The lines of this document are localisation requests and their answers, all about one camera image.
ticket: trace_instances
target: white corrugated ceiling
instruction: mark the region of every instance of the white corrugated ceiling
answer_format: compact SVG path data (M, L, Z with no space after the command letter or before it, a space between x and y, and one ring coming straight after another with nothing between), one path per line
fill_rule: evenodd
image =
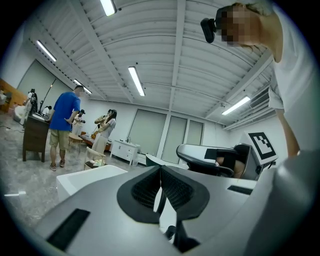
M106 16L100 0L47 1L30 18L29 40L34 47L41 40L57 58L57 71L92 90L92 99L170 109L225 125L250 113L247 103L221 115L268 85L270 58L262 70L257 65L264 53L270 54L264 47L229 47L219 36L209 44L200 26L229 1L114 3L117 13ZM145 97L139 95L129 66L136 67ZM258 70L254 79L234 93L253 70Z

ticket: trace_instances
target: gray floor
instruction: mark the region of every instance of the gray floor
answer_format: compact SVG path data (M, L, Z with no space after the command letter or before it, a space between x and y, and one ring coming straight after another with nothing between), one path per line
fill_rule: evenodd
M18 196L4 196L7 208L18 221L33 228L50 209L58 204L56 177L58 175L75 173L84 170L86 144L71 144L66 152L65 167L58 167L60 157L57 157L57 170L50 169L50 145L48 133L45 148L45 162L41 162L39 153L27 152L26 161L22 161L22 147L24 134L22 126L13 121L11 116L0 112L0 185L1 194L19 194ZM116 156L107 163L126 171L143 166L130 166L129 162Z

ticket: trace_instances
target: blue t-shirt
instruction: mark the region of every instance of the blue t-shirt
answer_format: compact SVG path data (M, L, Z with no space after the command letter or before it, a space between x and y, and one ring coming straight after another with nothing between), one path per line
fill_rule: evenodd
M65 119L70 118L73 111L80 111L80 99L74 92L64 92L55 102L53 109L50 129L70 131L71 125Z

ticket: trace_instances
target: ceiling light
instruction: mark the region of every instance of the ceiling light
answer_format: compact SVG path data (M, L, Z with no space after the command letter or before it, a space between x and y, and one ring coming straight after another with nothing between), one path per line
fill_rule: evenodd
M230 112L236 110L237 108L241 107L243 104L245 104L246 102L250 101L250 98L249 97L245 97L243 98L242 100L240 100L237 104L233 105L232 107L230 107L228 110L224 111L222 113L222 115L227 115L229 114Z
M88 94L92 94L92 92L87 89L83 84L81 84L77 79L73 79L73 81L78 85L78 86L83 86L84 90L88 93Z
M110 16L117 12L117 8L113 0L100 0L104 9L105 15Z
M136 70L136 67L135 66L130 66L128 67L129 69L129 72L130 72L130 75L134 81L134 84L136 86L136 88L138 89L138 92L140 94L140 96L145 96L145 92L141 86L141 83L140 83L140 79L138 77L138 74L137 74L137 70Z
M84 86L83 88L84 88L84 90L85 90L88 94L92 94L92 92L89 91L85 86Z
M77 79L74 79L73 81L74 81L78 86L82 86L82 84L79 83L79 81L78 81Z
M39 41L37 40L36 43L44 50L44 52L54 61L56 62L57 59L50 53L50 51Z

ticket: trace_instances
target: air conditioner vent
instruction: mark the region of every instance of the air conditioner vent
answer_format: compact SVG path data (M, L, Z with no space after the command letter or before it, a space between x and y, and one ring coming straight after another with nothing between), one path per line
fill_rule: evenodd
M253 109L254 107L260 105L261 103L267 101L269 99L268 90L269 88L267 87L262 92L260 92L257 96L253 97L249 104L250 108Z

